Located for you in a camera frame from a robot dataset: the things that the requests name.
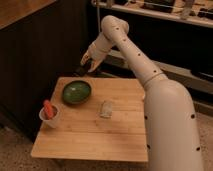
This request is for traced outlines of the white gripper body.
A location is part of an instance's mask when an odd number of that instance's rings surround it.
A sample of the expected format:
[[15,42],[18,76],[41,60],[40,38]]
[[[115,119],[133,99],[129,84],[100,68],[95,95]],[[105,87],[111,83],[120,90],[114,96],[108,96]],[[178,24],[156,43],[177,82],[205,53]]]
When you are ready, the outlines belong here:
[[83,55],[80,65],[81,66],[87,66],[88,72],[93,72],[105,59],[105,54],[102,52],[92,52],[90,50],[87,50],[85,54]]

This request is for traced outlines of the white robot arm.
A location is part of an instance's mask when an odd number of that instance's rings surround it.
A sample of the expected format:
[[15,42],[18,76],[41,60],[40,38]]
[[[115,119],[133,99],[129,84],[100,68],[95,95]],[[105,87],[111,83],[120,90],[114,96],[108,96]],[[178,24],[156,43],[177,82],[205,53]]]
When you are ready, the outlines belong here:
[[145,91],[149,171],[204,171],[195,107],[188,90],[172,80],[128,37],[129,25],[112,15],[81,59],[94,71],[117,47]]

